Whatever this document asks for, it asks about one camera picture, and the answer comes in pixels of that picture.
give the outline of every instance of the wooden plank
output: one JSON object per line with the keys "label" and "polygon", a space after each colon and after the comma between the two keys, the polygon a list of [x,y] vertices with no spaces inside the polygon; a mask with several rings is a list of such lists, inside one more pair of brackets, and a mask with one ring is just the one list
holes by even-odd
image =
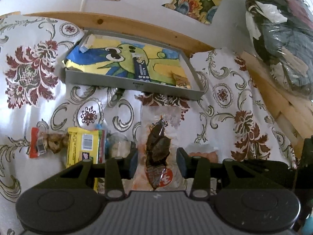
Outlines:
{"label": "wooden plank", "polygon": [[4,14],[4,15],[0,16],[0,19],[2,19],[5,16],[10,16],[10,15],[21,15],[21,12],[20,11],[14,11],[14,12],[11,12],[11,13],[8,13],[8,14]]}
{"label": "wooden plank", "polygon": [[107,30],[148,38],[179,48],[184,51],[187,57],[190,57],[190,55],[196,52],[213,49],[211,46],[181,33],[148,23],[111,15],[86,12],[40,12],[28,14],[27,16],[62,19],[72,22],[81,28]]}
{"label": "wooden plank", "polygon": [[301,156],[302,156],[303,145],[304,145],[304,139],[300,138],[298,141],[298,144],[293,146],[294,151],[295,151],[295,156],[299,159],[301,159]]}
{"label": "wooden plank", "polygon": [[299,96],[294,96],[288,91],[284,90],[282,87],[279,87],[275,84],[273,78],[271,77],[269,71],[266,69],[267,66],[259,59],[250,54],[244,52],[241,57],[246,61],[246,66],[248,71],[255,71],[259,74],[262,79],[262,84],[271,85],[276,89],[289,103],[295,107],[300,116],[305,118],[306,123],[310,125],[313,132],[313,103],[310,100],[301,98]]}
{"label": "wooden plank", "polygon": [[296,110],[295,107],[276,90],[276,88],[264,81],[257,72],[250,68],[249,73],[255,81],[262,97],[264,96],[265,105],[267,107],[270,106],[266,101],[267,99],[270,99],[271,105],[274,105],[276,110],[280,110],[281,113],[284,114],[302,138],[310,138],[311,135],[313,135],[312,124],[309,124],[306,118],[303,117],[298,110]]}
{"label": "wooden plank", "polygon": [[281,114],[277,119],[276,123],[278,126],[282,129],[284,129],[284,134],[286,137],[290,140],[292,146],[296,146],[299,142],[299,140],[302,139],[300,134],[297,132],[297,130],[293,127],[293,125],[290,123],[290,121],[284,116],[284,114]]}

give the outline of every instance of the cartoon drawing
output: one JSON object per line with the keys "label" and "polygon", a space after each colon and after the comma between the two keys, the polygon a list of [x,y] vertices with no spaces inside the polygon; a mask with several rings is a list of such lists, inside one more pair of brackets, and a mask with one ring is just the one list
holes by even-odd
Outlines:
{"label": "cartoon drawing", "polygon": [[112,41],[98,40],[98,44],[85,53],[80,52],[77,46],[68,55],[66,66],[84,72],[169,85],[176,85],[173,73],[186,77],[175,51],[136,43],[119,42],[116,47],[108,47],[107,44],[112,44]]}

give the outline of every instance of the wall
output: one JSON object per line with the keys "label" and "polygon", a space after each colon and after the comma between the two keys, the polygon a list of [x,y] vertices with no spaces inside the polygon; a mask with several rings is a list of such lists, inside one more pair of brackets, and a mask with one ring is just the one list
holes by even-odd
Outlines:
{"label": "wall", "polygon": [[223,0],[211,25],[162,7],[168,2],[171,0],[0,0],[0,15],[13,11],[28,14],[80,10],[110,14],[162,26],[216,48],[252,52],[245,26],[245,0]]}

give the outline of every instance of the dried food in bag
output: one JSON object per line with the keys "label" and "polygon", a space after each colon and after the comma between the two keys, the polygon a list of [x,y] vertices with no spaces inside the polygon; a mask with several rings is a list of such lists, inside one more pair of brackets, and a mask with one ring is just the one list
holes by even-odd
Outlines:
{"label": "dried food in bag", "polygon": [[29,157],[37,158],[49,150],[57,154],[61,150],[67,149],[68,138],[67,132],[41,131],[38,127],[33,127]]}
{"label": "dried food in bag", "polygon": [[139,160],[133,190],[186,189],[185,180],[176,172],[180,118],[179,107],[142,107]]}

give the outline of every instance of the folded clothing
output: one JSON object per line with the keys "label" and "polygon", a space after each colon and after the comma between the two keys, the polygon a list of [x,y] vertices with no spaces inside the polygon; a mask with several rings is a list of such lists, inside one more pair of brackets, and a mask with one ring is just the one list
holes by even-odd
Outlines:
{"label": "folded clothing", "polygon": [[313,14],[304,0],[246,0],[247,28],[273,78],[313,97]]}

